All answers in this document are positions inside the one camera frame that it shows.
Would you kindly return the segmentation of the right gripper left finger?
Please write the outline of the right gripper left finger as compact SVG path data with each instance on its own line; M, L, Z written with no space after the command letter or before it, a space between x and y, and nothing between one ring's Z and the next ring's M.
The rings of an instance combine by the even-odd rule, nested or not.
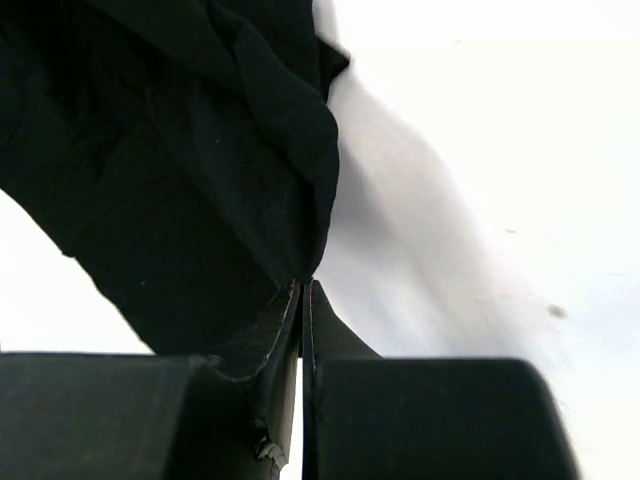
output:
M276 479L288 463L300 289L209 356L1 358L5 479Z

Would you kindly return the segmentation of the black t-shirt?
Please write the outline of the black t-shirt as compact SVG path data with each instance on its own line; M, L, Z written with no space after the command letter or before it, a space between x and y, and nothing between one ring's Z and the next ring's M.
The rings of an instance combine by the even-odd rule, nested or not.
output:
M308 1L5 1L1 188L154 352L219 354L322 259L347 65Z

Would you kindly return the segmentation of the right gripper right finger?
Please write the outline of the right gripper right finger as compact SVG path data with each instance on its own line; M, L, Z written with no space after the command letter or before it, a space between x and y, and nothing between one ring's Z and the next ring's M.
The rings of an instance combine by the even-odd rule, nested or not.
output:
M385 359L304 288L306 479L575 479L550 389L510 358Z

